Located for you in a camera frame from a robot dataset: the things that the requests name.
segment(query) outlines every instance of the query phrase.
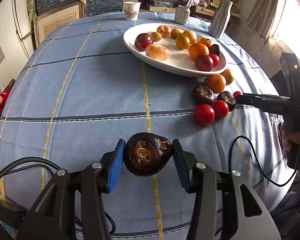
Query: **human hand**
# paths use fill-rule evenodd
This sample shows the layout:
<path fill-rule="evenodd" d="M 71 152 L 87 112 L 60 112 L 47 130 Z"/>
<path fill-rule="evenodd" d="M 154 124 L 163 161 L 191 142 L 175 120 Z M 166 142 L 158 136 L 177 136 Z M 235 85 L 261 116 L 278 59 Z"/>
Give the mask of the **human hand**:
<path fill-rule="evenodd" d="M 284 123 L 281 126 L 281 131 L 282 131 L 283 153 L 287 155 L 291 150 L 291 142 L 300 144 L 300 132 L 288 133 Z"/>

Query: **white oval plate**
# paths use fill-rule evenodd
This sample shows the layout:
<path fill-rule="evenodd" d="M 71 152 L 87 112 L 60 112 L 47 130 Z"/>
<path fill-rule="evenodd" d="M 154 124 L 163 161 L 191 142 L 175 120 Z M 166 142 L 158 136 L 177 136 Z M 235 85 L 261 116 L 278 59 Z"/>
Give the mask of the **white oval plate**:
<path fill-rule="evenodd" d="M 214 74 L 219 74 L 226 69 L 227 61 L 220 52 L 220 62 L 215 66 L 210 72 L 199 71 L 194 65 L 194 60 L 189 57 L 188 49 L 178 49 L 176 46 L 176 40 L 173 39 L 170 35 L 167 38 L 162 38 L 160 41 L 154 42 L 155 44 L 162 45 L 169 49 L 169 58 L 165 61 L 159 61 L 153 58 L 150 58 L 146 55 L 145 51 L 139 51 L 135 45 L 134 41 L 136 37 L 141 33 L 151 34 L 155 32 L 157 28 L 161 25 L 167 25 L 170 29 L 180 28 L 184 31 L 188 29 L 162 23 L 145 23 L 131 27 L 123 35 L 123 42 L 127 48 L 139 59 L 148 63 L 149 65 L 159 68 L 161 70 L 188 77 L 206 77 Z M 201 35 L 197 34 L 197 41 L 203 38 Z"/>

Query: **blue gripper pad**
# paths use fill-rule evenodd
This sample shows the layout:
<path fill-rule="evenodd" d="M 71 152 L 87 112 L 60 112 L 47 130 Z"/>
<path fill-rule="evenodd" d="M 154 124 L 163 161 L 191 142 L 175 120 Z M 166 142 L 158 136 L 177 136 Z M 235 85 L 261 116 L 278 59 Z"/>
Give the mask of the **blue gripper pad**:
<path fill-rule="evenodd" d="M 123 152 L 125 146 L 126 146 L 126 142 L 123 139 L 120 139 L 113 152 L 114 157 L 113 157 L 111 167 L 109 169 L 109 174 L 108 174 L 109 177 L 108 177 L 108 184 L 107 184 L 107 190 L 109 193 L 111 193 L 112 190 L 115 188 L 117 181 L 119 179 L 119 175 L 123 163 Z"/>
<path fill-rule="evenodd" d="M 192 168 L 190 164 L 187 163 L 185 152 L 183 151 L 178 139 L 173 140 L 172 150 L 172 156 L 177 168 L 181 186 L 189 193 L 191 189 L 190 180 L 192 179 Z"/>

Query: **white cup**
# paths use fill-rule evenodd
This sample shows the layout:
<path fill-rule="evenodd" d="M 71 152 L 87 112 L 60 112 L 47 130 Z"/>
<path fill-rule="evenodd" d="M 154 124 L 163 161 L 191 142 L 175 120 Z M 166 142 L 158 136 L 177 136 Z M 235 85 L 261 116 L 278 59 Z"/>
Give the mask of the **white cup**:
<path fill-rule="evenodd" d="M 141 2 L 124 2 L 123 10 L 126 20 L 135 21 L 138 19 Z"/>

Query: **table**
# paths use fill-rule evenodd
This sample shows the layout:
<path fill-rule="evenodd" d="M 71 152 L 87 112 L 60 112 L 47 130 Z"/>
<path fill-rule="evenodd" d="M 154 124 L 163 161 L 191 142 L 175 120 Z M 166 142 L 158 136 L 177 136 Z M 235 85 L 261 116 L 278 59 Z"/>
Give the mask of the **table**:
<path fill-rule="evenodd" d="M 227 172 L 231 142 L 246 135 L 266 174 L 285 182 L 291 170 L 282 159 L 273 115 L 237 106 L 226 118 L 199 126 L 192 118 L 191 91 L 200 80 L 149 66 L 123 44 L 122 36 L 130 27 L 178 25 L 173 17 L 141 12 L 137 21 L 126 21 L 123 12 L 109 13 L 69 22 L 52 32 L 20 73 L 3 110 L 0 170 L 26 156 L 44 157 L 69 172 L 82 170 L 114 150 L 120 138 L 127 141 L 137 132 L 148 131 L 170 141 L 178 138 L 198 161 Z M 184 27 L 210 37 L 209 24 L 199 19 L 191 17 Z M 227 35 L 212 39 L 221 46 L 235 77 L 226 90 L 277 95 L 262 69 L 238 44 Z M 269 210 L 289 188 L 263 180 L 247 142 L 235 145 L 232 167 L 249 180 Z M 5 178 L 5 191 L 30 208 L 49 178 L 39 168 L 19 172 Z M 181 187 L 173 159 L 154 177 L 137 177 L 123 166 L 116 189 L 103 200 L 117 226 L 114 239 L 186 239 L 194 195 Z M 80 216 L 79 194 L 76 213 Z M 218 224 L 221 214 L 219 196 Z M 80 229 L 77 237 L 82 239 Z"/>

